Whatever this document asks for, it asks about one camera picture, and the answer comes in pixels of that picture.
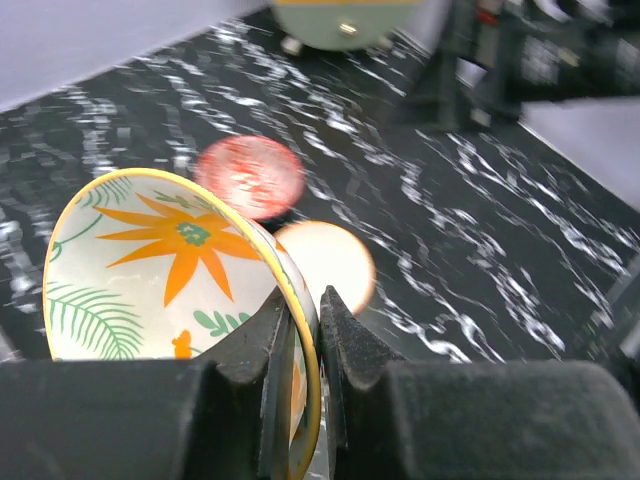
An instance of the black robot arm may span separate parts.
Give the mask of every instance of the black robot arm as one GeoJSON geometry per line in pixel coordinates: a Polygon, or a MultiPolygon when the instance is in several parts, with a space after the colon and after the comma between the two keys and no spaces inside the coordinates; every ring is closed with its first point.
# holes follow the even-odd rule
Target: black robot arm
{"type": "Polygon", "coordinates": [[[436,50],[383,123],[474,130],[517,121],[525,102],[640,95],[640,4],[616,0],[598,15],[559,6],[572,18],[533,0],[454,0],[436,50]],[[460,60],[485,70],[478,83],[459,78],[460,60]]]}

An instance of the red ball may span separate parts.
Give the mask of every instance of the red ball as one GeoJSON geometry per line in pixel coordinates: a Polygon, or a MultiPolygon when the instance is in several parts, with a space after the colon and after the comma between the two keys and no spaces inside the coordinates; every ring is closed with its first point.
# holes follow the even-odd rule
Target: red ball
{"type": "Polygon", "coordinates": [[[266,137],[237,135],[212,144],[195,181],[245,218],[279,217],[304,192],[304,169],[287,147],[266,137]]]}

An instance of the palm leaf print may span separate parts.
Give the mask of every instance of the palm leaf print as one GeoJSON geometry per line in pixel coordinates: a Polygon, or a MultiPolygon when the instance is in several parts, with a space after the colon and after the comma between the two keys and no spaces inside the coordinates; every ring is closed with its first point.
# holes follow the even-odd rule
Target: palm leaf print
{"type": "Polygon", "coordinates": [[[51,330],[72,339],[103,360],[129,360],[140,353],[143,329],[132,305],[117,293],[59,282],[47,284],[51,330]]]}
{"type": "Polygon", "coordinates": [[[80,208],[107,207],[113,203],[120,204],[120,202],[126,200],[131,187],[133,187],[133,182],[127,177],[107,180],[78,200],[78,204],[80,208]]]}
{"type": "Polygon", "coordinates": [[[210,330],[209,335],[219,337],[234,331],[240,324],[249,320],[251,315],[242,312],[238,314],[236,319],[233,315],[223,316],[220,312],[213,312],[213,318],[211,318],[206,313],[196,310],[193,312],[193,318],[204,328],[210,330]]]}
{"type": "Polygon", "coordinates": [[[216,210],[213,205],[211,205],[209,202],[207,202],[204,198],[202,197],[198,197],[195,196],[194,197],[197,203],[197,207],[202,208],[203,210],[207,210],[208,212],[215,212],[218,213],[218,210],[216,210]]]}

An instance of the white wall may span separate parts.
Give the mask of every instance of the white wall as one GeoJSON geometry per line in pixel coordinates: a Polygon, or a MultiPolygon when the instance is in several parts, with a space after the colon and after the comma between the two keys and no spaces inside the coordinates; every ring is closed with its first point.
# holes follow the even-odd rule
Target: white wall
{"type": "Polygon", "coordinates": [[[267,1],[0,1],[0,112],[267,1]]]}
{"type": "MultiPolygon", "coordinates": [[[[407,25],[406,33],[431,50],[449,2],[425,1],[407,25]]],[[[547,13],[559,17],[551,0],[539,0],[539,4],[547,13]]],[[[640,98],[531,104],[525,112],[525,125],[640,210],[640,98]]]]}

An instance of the ceramic bowl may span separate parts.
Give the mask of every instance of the ceramic bowl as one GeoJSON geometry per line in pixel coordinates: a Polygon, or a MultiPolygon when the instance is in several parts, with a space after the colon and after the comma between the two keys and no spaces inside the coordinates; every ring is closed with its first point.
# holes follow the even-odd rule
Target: ceramic bowl
{"type": "MultiPolygon", "coordinates": [[[[312,454],[320,411],[313,300],[276,240],[207,190],[153,169],[97,178],[62,212],[43,284],[56,360],[195,357],[246,321],[278,285],[299,334],[292,434],[306,402],[305,455],[312,454]]],[[[295,463],[306,469],[306,462],[295,463]]]]}

